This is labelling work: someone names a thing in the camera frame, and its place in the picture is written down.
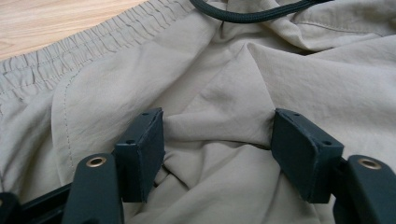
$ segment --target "wooden table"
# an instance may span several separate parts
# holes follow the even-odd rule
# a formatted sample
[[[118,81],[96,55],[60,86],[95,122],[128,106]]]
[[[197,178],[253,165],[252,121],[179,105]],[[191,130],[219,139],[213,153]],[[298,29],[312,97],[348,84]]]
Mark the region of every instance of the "wooden table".
[[[42,49],[147,0],[0,0],[0,60]]]

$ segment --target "wrinkled fabric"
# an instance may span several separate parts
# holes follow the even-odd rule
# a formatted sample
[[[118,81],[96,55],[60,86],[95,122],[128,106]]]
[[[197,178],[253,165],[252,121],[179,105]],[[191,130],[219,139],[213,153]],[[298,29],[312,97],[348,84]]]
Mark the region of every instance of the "wrinkled fabric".
[[[212,1],[238,12],[292,1]],[[165,158],[127,223],[333,223],[271,155],[276,107],[396,170],[396,3],[332,1],[231,24],[187,0],[149,0],[90,30],[0,62],[0,190],[32,200],[110,152],[162,107]]]

